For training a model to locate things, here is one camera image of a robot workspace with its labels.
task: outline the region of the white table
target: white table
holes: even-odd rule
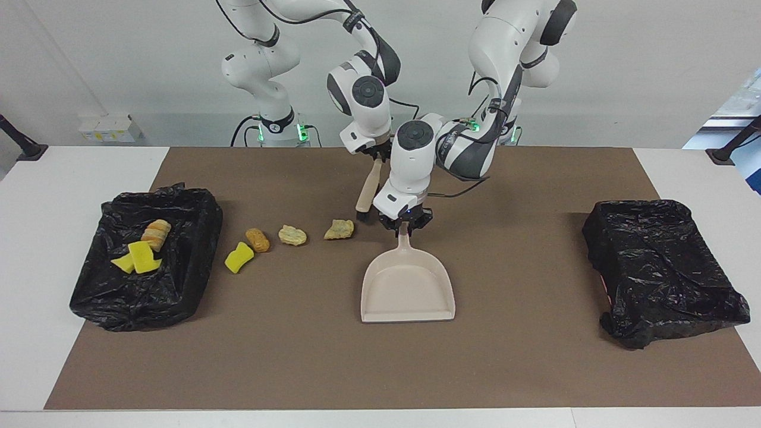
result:
[[[147,191],[166,148],[51,147],[0,181],[0,427],[761,426],[751,408],[43,411],[83,320],[68,309],[100,204]],[[761,198],[701,151],[635,150],[661,198],[685,203],[735,288],[761,307]],[[738,328],[761,362],[761,323]]]

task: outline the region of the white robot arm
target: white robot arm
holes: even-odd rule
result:
[[[373,201],[387,228],[398,231],[408,222],[411,232],[432,217],[430,210],[422,208],[430,179],[421,177],[432,168],[423,166],[420,159],[433,154],[436,164],[455,177],[483,180],[503,128],[514,122],[521,85],[546,87],[558,75],[558,61],[549,46],[572,29],[576,10],[572,0],[482,1],[484,16],[471,36],[469,54],[481,76],[475,85],[485,81],[489,86],[489,105],[477,127],[431,114],[402,125],[391,155],[393,179]],[[403,133],[406,129],[416,132]],[[405,142],[409,139],[416,143]]]
[[[341,132],[341,139],[351,153],[368,152],[388,141],[391,114],[385,88],[399,76],[399,57],[350,0],[225,1],[228,19],[254,43],[227,56],[223,72],[233,86],[249,91],[259,101],[267,140],[293,136],[293,129],[298,132],[287,91],[270,81],[300,61],[295,45],[272,22],[274,17],[290,24],[338,21],[359,42],[361,50],[327,79],[334,104],[354,119]]]
[[[328,74],[327,89],[336,107],[353,121],[341,133],[352,154],[388,157],[391,111],[386,87],[399,78],[401,63],[394,50],[351,0],[269,0],[287,19],[304,22],[316,16],[341,23],[361,50]]]
[[[224,0],[225,12],[241,36],[253,43],[227,55],[222,73],[236,88],[251,93],[259,105],[260,127],[266,145],[296,146],[301,142],[296,115],[283,85],[270,79],[301,61],[296,44],[272,21],[258,0]]]

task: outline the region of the black trash bag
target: black trash bag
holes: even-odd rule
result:
[[[122,193],[101,206],[93,243],[74,288],[71,310],[109,331],[169,327],[196,312],[212,269],[222,210],[206,189],[185,183],[154,193]],[[127,254],[157,219],[172,225],[161,267],[129,275],[110,261]]]
[[[681,203],[600,202],[583,233],[610,300],[600,324],[623,346],[643,349],[750,322],[748,302]]]

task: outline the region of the dustpan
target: dustpan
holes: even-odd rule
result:
[[[452,283],[433,255],[409,244],[407,225],[399,246],[370,263],[362,282],[362,322],[444,321],[454,318]]]

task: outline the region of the yellow sponge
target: yellow sponge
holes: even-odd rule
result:
[[[132,256],[132,262],[135,263],[135,272],[151,272],[161,266],[161,259],[153,260],[153,250],[148,242],[132,242],[127,245],[127,248],[129,248],[129,255]]]
[[[124,257],[113,259],[111,263],[117,265],[124,273],[132,273],[135,270],[135,262],[132,261],[132,255],[127,253]]]
[[[232,251],[228,254],[228,258],[224,259],[224,265],[228,267],[232,273],[238,273],[241,267],[251,259],[253,259],[253,250],[251,247],[244,242],[238,242],[235,251]]]

